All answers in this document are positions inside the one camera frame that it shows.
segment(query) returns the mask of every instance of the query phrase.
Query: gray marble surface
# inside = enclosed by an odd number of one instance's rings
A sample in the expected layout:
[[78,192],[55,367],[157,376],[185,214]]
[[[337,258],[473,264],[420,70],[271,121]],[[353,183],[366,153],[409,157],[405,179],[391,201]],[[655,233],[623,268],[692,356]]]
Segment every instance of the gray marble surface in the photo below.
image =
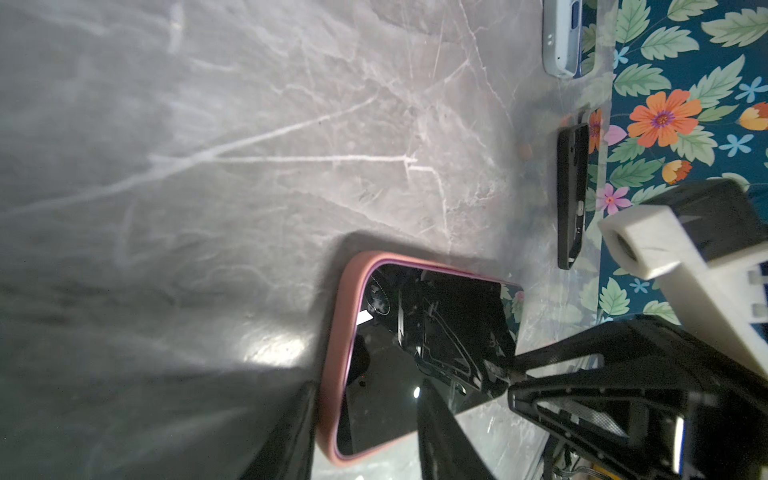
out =
[[[236,478],[360,250],[520,283],[518,351],[586,328],[555,138],[607,117],[615,3],[559,81],[539,0],[1,0],[0,477]],[[544,438],[504,400],[460,422],[504,479]],[[419,478],[415,438],[318,452],[360,476]]]

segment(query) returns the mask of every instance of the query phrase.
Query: marble vein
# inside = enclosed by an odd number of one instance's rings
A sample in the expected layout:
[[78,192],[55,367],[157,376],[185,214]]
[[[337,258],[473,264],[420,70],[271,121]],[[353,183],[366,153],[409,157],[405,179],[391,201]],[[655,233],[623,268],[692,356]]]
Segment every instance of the marble vein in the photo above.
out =
[[126,190],[136,187],[137,185],[146,184],[148,182],[159,181],[170,177],[171,175],[179,174],[192,167],[196,167],[199,164],[210,163],[220,160],[219,155],[225,154],[228,151],[236,150],[242,147],[248,147],[250,145],[259,144],[260,142],[270,140],[276,137],[282,137],[291,132],[301,130],[309,127],[310,125],[317,124],[319,122],[332,120],[334,118],[342,117],[343,115],[351,114],[360,108],[370,105],[377,99],[378,94],[373,95],[367,100],[355,104],[345,110],[337,111],[332,114],[321,115],[317,118],[313,118],[307,121],[301,121],[296,124],[287,125],[286,127],[277,128],[266,132],[264,134],[255,135],[252,137],[242,138],[240,140],[227,142],[225,144],[217,145],[215,147],[208,148],[196,154],[193,154],[186,158],[181,158],[175,161],[171,161],[167,164],[155,164],[149,170],[140,174],[131,175],[118,182],[109,185],[100,185],[98,187],[90,187],[83,190],[80,193],[67,195],[64,197],[50,198],[45,200],[39,200],[32,202],[31,204],[22,205],[20,207],[13,207],[0,212],[0,220],[16,217],[22,214],[31,214],[36,212],[42,212],[47,210],[55,210],[62,207],[68,207],[69,205],[79,204],[82,202],[97,200],[99,198],[110,197],[112,195],[120,194]]
[[491,91],[491,94],[496,98],[496,101],[498,104],[502,107],[502,111],[504,112],[504,115],[507,118],[507,121],[509,122],[510,127],[514,127],[512,122],[512,117],[509,115],[509,112],[507,111],[506,106],[504,105],[504,101],[502,101],[502,98],[498,95],[496,90],[491,86],[491,82],[488,79],[488,70],[486,70],[485,65],[482,63],[482,57],[480,56],[480,49],[478,48],[478,39],[475,36],[475,33],[472,31],[472,27],[469,25],[469,17],[467,16],[467,11],[464,8],[464,2],[462,0],[458,0],[458,6],[462,8],[462,14],[464,15],[464,21],[467,25],[467,30],[469,30],[469,34],[472,36],[472,44],[475,46],[475,52],[478,55],[478,61],[480,62],[480,69],[482,70],[483,79],[485,81],[485,84],[488,86],[488,89]]

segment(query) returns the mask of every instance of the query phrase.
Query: teal background fabric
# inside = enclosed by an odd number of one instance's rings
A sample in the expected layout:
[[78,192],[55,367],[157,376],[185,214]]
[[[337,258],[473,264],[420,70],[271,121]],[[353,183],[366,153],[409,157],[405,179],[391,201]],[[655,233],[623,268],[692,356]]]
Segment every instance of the teal background fabric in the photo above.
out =
[[[593,182],[588,193],[597,216],[683,182],[730,177],[768,221],[768,8],[761,5],[620,3],[612,113],[603,120],[606,187],[596,191]],[[641,145],[663,127],[652,146]],[[605,319],[646,312],[677,323],[656,283],[628,275],[604,243],[599,285]]]

